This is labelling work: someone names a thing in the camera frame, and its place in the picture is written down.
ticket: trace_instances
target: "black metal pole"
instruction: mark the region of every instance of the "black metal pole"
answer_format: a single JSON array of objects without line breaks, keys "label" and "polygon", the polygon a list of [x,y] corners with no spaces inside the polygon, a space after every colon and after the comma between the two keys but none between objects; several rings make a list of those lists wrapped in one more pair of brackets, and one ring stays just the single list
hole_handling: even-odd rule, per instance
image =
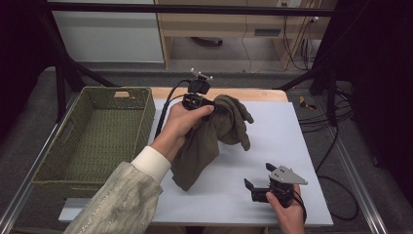
[{"label": "black metal pole", "polygon": [[333,17],[345,15],[347,11],[311,8],[268,8],[242,6],[203,5],[152,5],[152,4],[101,4],[48,2],[40,4],[52,11],[65,12],[116,12],[116,13],[173,13],[173,14],[215,14],[215,15],[259,15],[296,17]]}]

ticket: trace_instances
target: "wrist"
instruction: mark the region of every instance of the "wrist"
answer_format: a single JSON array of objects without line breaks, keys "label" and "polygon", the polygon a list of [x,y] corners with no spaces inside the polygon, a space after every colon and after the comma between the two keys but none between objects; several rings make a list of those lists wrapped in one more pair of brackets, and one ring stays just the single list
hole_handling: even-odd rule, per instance
[{"label": "wrist", "polygon": [[160,133],[150,146],[164,155],[171,163],[182,144],[183,142],[181,142],[179,137]]}]

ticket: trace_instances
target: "wooden table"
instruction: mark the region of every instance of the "wooden table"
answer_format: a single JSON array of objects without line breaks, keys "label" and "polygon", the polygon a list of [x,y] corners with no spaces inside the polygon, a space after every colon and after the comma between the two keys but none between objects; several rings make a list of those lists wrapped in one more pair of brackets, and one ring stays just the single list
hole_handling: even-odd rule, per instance
[{"label": "wooden table", "polygon": [[[166,99],[170,88],[152,87],[154,99]],[[188,92],[187,88],[177,88],[172,97],[180,96]],[[259,89],[210,89],[204,96],[214,99],[218,95],[225,94],[240,100],[260,100],[260,101],[288,101],[284,91],[279,90],[259,90]]]}]

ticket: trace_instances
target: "white cabinet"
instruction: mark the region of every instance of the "white cabinet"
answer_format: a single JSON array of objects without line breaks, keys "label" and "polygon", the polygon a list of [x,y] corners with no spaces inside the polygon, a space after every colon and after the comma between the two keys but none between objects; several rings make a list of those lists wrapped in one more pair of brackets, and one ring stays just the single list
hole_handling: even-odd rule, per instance
[{"label": "white cabinet", "polygon": [[[50,0],[153,4],[151,0]],[[76,61],[164,62],[156,14],[54,12],[66,49]]]}]

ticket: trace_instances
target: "sleeve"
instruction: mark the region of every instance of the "sleeve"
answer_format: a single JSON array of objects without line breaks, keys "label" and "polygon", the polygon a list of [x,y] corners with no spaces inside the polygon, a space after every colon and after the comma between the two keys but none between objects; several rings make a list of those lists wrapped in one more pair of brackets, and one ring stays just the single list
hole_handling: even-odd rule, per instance
[{"label": "sleeve", "polygon": [[158,205],[164,170],[170,168],[168,163],[156,168],[163,160],[154,154],[165,159],[146,146],[132,164],[121,163],[64,233],[144,233]]}]

